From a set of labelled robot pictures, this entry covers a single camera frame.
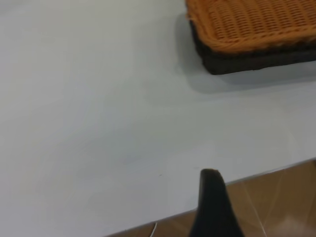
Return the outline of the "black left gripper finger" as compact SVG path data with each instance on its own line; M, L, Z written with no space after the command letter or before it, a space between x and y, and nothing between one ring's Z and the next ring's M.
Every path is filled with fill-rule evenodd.
M244 236L220 172L203 169L200 172L198 206L191 237Z

